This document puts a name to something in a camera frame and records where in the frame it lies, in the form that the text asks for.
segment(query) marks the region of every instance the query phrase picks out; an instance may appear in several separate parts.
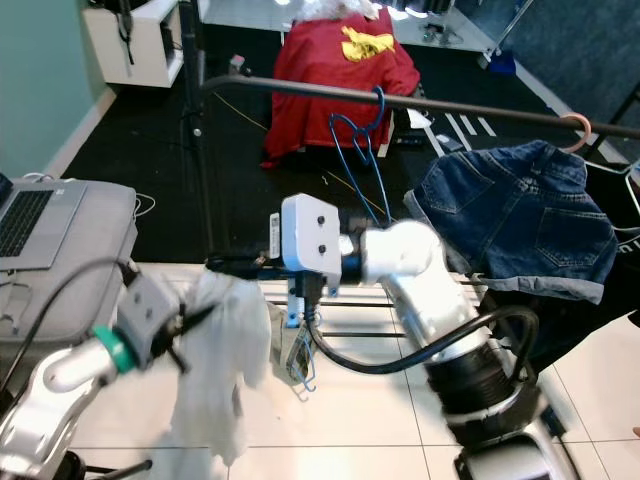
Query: black floor mat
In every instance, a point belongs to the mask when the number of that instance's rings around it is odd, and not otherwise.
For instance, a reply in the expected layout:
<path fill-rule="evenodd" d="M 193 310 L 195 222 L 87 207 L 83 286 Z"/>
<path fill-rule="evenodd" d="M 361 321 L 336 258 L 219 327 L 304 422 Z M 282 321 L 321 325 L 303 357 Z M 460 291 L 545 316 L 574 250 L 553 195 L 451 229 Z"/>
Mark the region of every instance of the black floor mat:
<path fill-rule="evenodd" d="M 273 75 L 280 49 L 279 32 L 218 25 L 204 25 L 208 75 L 224 73 L 229 58 L 245 57 L 256 76 Z M 422 75 L 426 95 L 433 99 L 475 103 L 494 107 L 552 113 L 519 79 L 483 71 L 477 54 L 429 47 L 406 47 Z M 133 258 L 150 262 L 201 262 L 206 253 L 201 242 L 197 203 L 185 168 L 188 152 L 181 145 L 180 118 L 184 114 L 184 78 L 173 88 L 126 87 L 65 172 L 67 177 L 102 180 L 135 188 L 153 196 L 156 208 L 138 219 L 138 240 Z M 221 91 L 231 105 L 263 126 L 270 121 L 270 96 L 244 90 Z M 453 138 L 449 119 L 434 113 L 434 133 Z M 459 116 L 454 116 L 468 133 Z M 490 136 L 477 118 L 469 117 L 477 135 L 466 135 L 472 148 L 490 148 L 543 138 L 558 145 L 575 142 L 571 132 L 487 119 L 495 131 Z M 277 170 L 264 171 L 262 159 L 265 131 L 232 111 L 216 96 L 207 101 L 205 120 L 209 162 L 219 177 L 212 189 L 219 192 L 224 212 L 214 212 L 217 248 L 220 225 L 226 222 L 229 241 L 236 251 L 252 252 L 268 242 L 269 214 L 279 209 L 286 196 L 305 192 L 331 202 L 347 213 L 364 215 L 358 199 L 330 173 L 346 178 L 333 149 L 311 149 L 295 154 Z M 408 215 L 402 197 L 436 157 L 430 144 L 424 147 L 392 146 L 380 169 L 392 214 Z M 371 169 L 351 162 L 365 194 L 382 205 Z"/>

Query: yellow cloth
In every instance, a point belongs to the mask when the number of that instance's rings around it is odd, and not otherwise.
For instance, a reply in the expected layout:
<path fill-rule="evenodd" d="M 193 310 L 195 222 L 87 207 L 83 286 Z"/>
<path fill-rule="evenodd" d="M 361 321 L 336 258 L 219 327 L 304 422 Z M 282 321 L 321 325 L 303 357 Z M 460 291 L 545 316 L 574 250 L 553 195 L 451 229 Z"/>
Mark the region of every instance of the yellow cloth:
<path fill-rule="evenodd" d="M 368 33 L 356 32 L 351 27 L 342 27 L 342 33 L 349 37 L 350 42 L 342 42 L 342 53 L 347 60 L 359 62 L 365 58 L 393 49 L 393 35 L 384 33 L 382 35 L 369 35 Z"/>

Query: laptop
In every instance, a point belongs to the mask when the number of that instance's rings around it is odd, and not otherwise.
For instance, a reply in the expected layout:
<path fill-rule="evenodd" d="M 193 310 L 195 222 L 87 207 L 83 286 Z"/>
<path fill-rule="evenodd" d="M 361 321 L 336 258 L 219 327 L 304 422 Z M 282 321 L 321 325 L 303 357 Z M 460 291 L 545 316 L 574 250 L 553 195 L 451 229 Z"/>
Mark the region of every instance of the laptop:
<path fill-rule="evenodd" d="M 0 173 L 0 271 L 51 268 L 86 182 L 12 183 Z"/>

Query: laptop keyboard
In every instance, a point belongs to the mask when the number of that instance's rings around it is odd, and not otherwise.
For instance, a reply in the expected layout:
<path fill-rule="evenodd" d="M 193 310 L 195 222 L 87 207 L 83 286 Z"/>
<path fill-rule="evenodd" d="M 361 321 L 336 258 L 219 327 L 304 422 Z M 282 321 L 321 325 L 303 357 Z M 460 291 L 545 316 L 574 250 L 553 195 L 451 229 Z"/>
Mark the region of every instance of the laptop keyboard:
<path fill-rule="evenodd" d="M 0 220 L 0 257 L 18 257 L 53 190 L 18 192 Z"/>

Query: red cloth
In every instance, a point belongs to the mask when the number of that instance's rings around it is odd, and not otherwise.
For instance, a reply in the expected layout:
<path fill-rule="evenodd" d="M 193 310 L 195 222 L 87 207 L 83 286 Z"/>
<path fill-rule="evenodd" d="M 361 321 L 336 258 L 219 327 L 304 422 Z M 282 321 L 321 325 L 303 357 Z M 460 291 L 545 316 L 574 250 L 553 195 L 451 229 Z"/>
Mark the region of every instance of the red cloth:
<path fill-rule="evenodd" d="M 380 10 L 378 20 L 352 15 L 343 20 L 316 20 L 294 25 L 278 54 L 274 77 L 281 80 L 316 83 L 372 91 L 380 85 L 385 93 L 410 95 L 416 89 L 420 74 L 402 48 L 394 41 L 395 52 L 385 51 L 360 62 L 351 62 L 342 53 L 342 42 L 348 37 L 342 27 L 360 33 L 393 34 L 388 10 Z M 364 127 L 375 120 L 377 106 L 362 103 L 273 94 L 272 126 L 267 133 L 265 149 L 274 159 L 304 145 L 333 146 L 329 131 L 329 115 L 342 113 L 356 125 Z M 336 124 L 340 145 L 352 146 L 351 130 L 342 122 Z M 389 115 L 372 133 L 375 148 L 386 142 Z"/>

